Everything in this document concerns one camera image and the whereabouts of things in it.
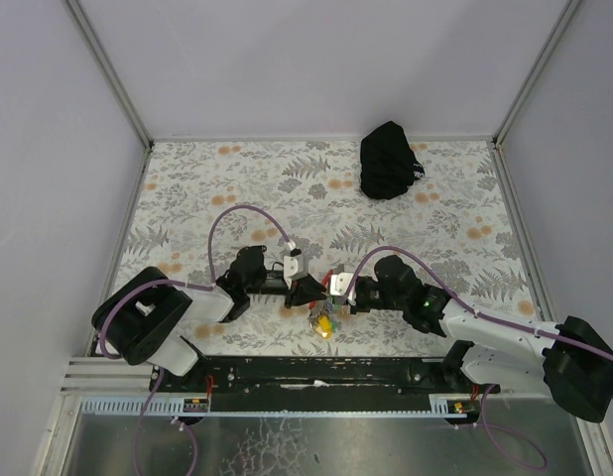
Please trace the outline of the red-handled metal key organizer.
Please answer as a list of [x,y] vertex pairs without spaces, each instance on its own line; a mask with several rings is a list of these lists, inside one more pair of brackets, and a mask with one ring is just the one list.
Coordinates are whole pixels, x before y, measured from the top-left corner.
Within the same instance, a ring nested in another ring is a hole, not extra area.
[[[325,287],[326,290],[328,290],[330,279],[332,275],[333,275],[333,270],[329,270],[325,274],[324,278],[321,280],[321,284]],[[327,297],[321,300],[313,301],[308,307],[309,309],[308,317],[309,318],[317,317],[319,313],[321,312],[321,310],[326,307],[326,303],[327,303]]]

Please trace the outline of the green key tag with key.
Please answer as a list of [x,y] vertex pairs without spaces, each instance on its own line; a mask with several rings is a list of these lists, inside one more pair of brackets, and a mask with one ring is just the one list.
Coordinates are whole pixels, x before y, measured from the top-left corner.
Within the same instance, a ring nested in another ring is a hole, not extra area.
[[332,317],[329,319],[329,323],[332,332],[336,332],[340,328],[340,323]]

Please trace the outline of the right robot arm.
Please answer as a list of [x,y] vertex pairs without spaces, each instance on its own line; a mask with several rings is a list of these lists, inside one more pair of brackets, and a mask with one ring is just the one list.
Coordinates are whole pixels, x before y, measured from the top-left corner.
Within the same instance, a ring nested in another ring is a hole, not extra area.
[[605,419],[613,400],[613,350],[581,318],[494,316],[441,281],[423,282],[396,255],[380,259],[373,276],[344,273],[330,288],[354,313],[394,310],[419,332],[465,344],[460,371],[474,384],[543,395],[574,417]]

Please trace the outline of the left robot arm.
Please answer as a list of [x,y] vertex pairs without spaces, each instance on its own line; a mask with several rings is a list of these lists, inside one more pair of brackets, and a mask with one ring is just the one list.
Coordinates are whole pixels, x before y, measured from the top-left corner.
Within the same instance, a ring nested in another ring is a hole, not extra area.
[[265,252],[263,245],[239,250],[208,286],[171,280],[156,267],[144,269],[94,312],[91,325],[101,353],[182,377],[200,360],[200,352],[177,331],[188,311],[203,322],[227,324],[249,309],[252,296],[279,296],[287,307],[326,299],[325,285],[308,272],[301,250],[285,256],[279,270],[265,266]]

